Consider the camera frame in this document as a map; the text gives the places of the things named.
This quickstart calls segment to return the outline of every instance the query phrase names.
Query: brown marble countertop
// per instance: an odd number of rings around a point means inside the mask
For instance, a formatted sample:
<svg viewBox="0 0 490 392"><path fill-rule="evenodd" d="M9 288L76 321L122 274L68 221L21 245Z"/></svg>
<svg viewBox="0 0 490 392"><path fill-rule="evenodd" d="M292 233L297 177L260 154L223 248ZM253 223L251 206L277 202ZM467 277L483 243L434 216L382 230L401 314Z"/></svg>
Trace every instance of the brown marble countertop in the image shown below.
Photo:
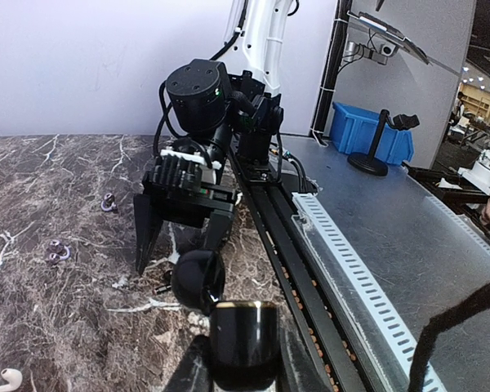
<svg viewBox="0 0 490 392"><path fill-rule="evenodd" d="M154 263L135 272L132 195L152 163L151 138L0 138L0 371L18 391L160 391L208 320L154 295L163 272L201 243L165 224ZM224 183L235 184L230 171ZM119 213L100 209L113 192ZM52 239L72 256L45 261ZM238 206L222 256L225 298L273 301L292 317L248 209Z"/></svg>

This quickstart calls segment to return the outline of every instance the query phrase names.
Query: white earbud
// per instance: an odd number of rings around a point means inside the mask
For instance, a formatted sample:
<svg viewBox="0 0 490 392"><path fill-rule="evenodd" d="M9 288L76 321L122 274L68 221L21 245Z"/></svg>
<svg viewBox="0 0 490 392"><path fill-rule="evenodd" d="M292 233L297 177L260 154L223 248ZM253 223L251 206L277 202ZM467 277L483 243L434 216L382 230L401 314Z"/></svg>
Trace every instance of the white earbud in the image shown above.
<svg viewBox="0 0 490 392"><path fill-rule="evenodd" d="M9 384L0 385L0 392L12 392L20 388L22 384L22 373L16 369L3 369L0 376Z"/></svg>

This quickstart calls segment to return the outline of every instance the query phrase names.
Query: wire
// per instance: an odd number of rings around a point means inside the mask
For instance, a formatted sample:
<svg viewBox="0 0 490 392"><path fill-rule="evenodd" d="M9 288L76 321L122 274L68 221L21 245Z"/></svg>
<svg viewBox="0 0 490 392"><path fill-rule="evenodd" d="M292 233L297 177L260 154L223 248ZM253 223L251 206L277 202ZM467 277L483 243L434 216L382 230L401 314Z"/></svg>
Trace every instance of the wire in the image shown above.
<svg viewBox="0 0 490 392"><path fill-rule="evenodd" d="M167 107L167 114L171 111L172 104L169 104ZM156 128L156 133L154 134L154 141L153 141L153 155L156 158L159 154L158 147L159 147L159 142L160 142L160 136L162 135L162 129L163 125L165 124L165 116L162 115L162 118L160 119L160 122L158 123L158 128Z"/></svg>
<svg viewBox="0 0 490 392"><path fill-rule="evenodd" d="M196 140L191 139L188 136L181 137L179 139L174 140L172 146L175 148L178 147L192 147L193 149L198 150L202 153L203 158L205 159L205 163L209 169L212 169L212 160L207 152L207 148L204 145L200 145Z"/></svg>
<svg viewBox="0 0 490 392"><path fill-rule="evenodd" d="M276 141L278 142L278 174L276 175L276 182L281 181L281 169L283 166L283 142L281 140L281 134L276 133Z"/></svg>
<svg viewBox="0 0 490 392"><path fill-rule="evenodd" d="M294 8L294 11L290 12L287 16L293 16L299 9L300 9L300 0L296 0L296 8Z"/></svg>
<svg viewBox="0 0 490 392"><path fill-rule="evenodd" d="M239 17L238 26L236 27L236 31L234 31L232 38L213 57L211 57L211 60L213 61L218 60L236 43L236 41L239 38L239 35L241 34L241 30L245 25L245 18L247 16L247 7L248 7L248 0L245 0L243 3L242 13ZM165 82L163 82L162 86L163 86L163 90L165 90ZM162 91L159 94L160 104L162 104L163 93L164 91ZM154 157L157 157L159 154L158 146L159 146L160 136L162 135L163 125L165 125L165 123L168 123L167 126L169 127L170 121L168 121L169 120L168 114L171 111L171 109L172 109L172 103L170 103L167 107L165 107L165 105L162 105L163 115L162 118L160 119L160 122L158 123L158 127L156 128L156 133L154 133L154 140L153 140ZM177 136L178 133L174 131L172 127L169 127L169 131L171 131L172 135L179 137Z"/></svg>
<svg viewBox="0 0 490 392"><path fill-rule="evenodd" d="M337 70L341 66L343 51L348 36L349 11L352 7L352 0L338 0L334 24L332 27L332 36L327 49L327 59L325 69L321 78L318 102L314 110L314 116L310 126L309 135L315 139L317 136L312 130L322 132L327 123L327 117L332 105L334 91L336 89Z"/></svg>
<svg viewBox="0 0 490 392"><path fill-rule="evenodd" d="M425 376L428 372L428 362L434 352L438 335L489 309L490 283L487 283L458 305L430 319L428 325L421 331L414 351L408 392L421 392L423 390Z"/></svg>
<svg viewBox="0 0 490 392"><path fill-rule="evenodd" d="M169 128L169 132L175 136L176 138L180 139L181 136L176 130L172 127L171 120L169 119L169 111L170 109L167 108L167 105L165 105L165 82L163 82L160 85L160 89L158 91L158 95L160 98L160 105L162 106L162 111L163 111L163 117L165 118L165 123L167 124L167 128Z"/></svg>
<svg viewBox="0 0 490 392"><path fill-rule="evenodd" d="M245 18L247 16L247 7L248 7L248 0L245 0L243 2L242 14L239 17L238 26L236 27L234 34L232 34L230 40L213 57L211 57L211 60L218 60L236 43L236 41L238 41L243 25L245 25Z"/></svg>
<svg viewBox="0 0 490 392"><path fill-rule="evenodd" d="M307 187L307 173L305 173L305 167L303 166L303 163L301 163L301 161L292 154L291 154L291 159L296 163L297 166L300 167L302 184L303 184L303 192L305 194L307 194L307 193L309 193L309 189Z"/></svg>
<svg viewBox="0 0 490 392"><path fill-rule="evenodd" d="M359 54L359 51L361 50L361 45L358 45L358 50L352 54L352 55L344 55L343 57L341 57L342 59L346 59L347 57L354 57L354 56L357 56Z"/></svg>
<svg viewBox="0 0 490 392"><path fill-rule="evenodd" d="M377 34L377 31L374 32L374 34L371 35L371 30L368 29L368 42L367 42L367 45L370 43L372 44L372 47L374 48L375 51L377 51L376 49L376 45L374 45L374 42L373 42L373 38L376 37L376 34Z"/></svg>
<svg viewBox="0 0 490 392"><path fill-rule="evenodd" d="M303 177L303 173L301 173L301 167L297 164L297 162L292 159L292 158L289 158L288 159L288 162L294 166L294 168L296 169L296 172L297 172L297 180L298 180L298 185L299 185L299 190L298 192L300 194L305 194L306 192L303 190L303 182L305 181L304 180L304 177Z"/></svg>
<svg viewBox="0 0 490 392"><path fill-rule="evenodd" d="M323 132L315 131L313 129L311 133L312 133L312 137L314 138L314 140L316 140L320 146L328 147L328 143L321 138L321 136L323 135Z"/></svg>
<svg viewBox="0 0 490 392"><path fill-rule="evenodd" d="M365 55L365 46L364 45L361 45L360 46L363 48L363 53L361 54L361 56L358 58L358 59L355 59L355 60L352 60L352 61L348 61L347 63L345 63L344 65L342 65L339 70L337 71L337 73L339 74L347 65L351 65L352 63L355 63L356 61L360 61L364 55Z"/></svg>

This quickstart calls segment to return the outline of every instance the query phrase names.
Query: white backdrop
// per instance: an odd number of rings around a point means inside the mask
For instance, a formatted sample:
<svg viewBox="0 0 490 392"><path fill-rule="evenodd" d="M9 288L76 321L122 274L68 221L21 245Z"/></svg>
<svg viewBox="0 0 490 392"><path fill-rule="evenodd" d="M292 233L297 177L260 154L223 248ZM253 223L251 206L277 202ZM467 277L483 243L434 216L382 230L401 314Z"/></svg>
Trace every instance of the white backdrop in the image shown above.
<svg viewBox="0 0 490 392"><path fill-rule="evenodd" d="M0 136L152 134L167 75L221 48L232 0L0 0ZM336 0L301 0L282 58L283 131L306 134Z"/></svg>

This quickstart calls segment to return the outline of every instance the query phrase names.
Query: robotic arm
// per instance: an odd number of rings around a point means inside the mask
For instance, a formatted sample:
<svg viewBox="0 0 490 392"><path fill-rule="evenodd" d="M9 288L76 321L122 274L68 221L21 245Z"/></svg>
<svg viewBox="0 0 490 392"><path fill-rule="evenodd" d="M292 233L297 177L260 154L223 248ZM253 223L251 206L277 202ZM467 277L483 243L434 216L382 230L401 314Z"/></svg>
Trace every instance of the robotic arm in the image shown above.
<svg viewBox="0 0 490 392"><path fill-rule="evenodd" d="M186 136L159 151L145 173L144 192L134 197L136 269L143 274L164 221L202 228L203 247L217 249L234 218L234 189L220 186L233 138L249 181L278 182L269 165L270 141L283 121L278 64L292 0L235 0L229 25L238 26L214 57L193 60L171 73L159 89L163 121L170 107ZM229 74L227 69L241 74ZM165 91L171 100L165 103Z"/></svg>

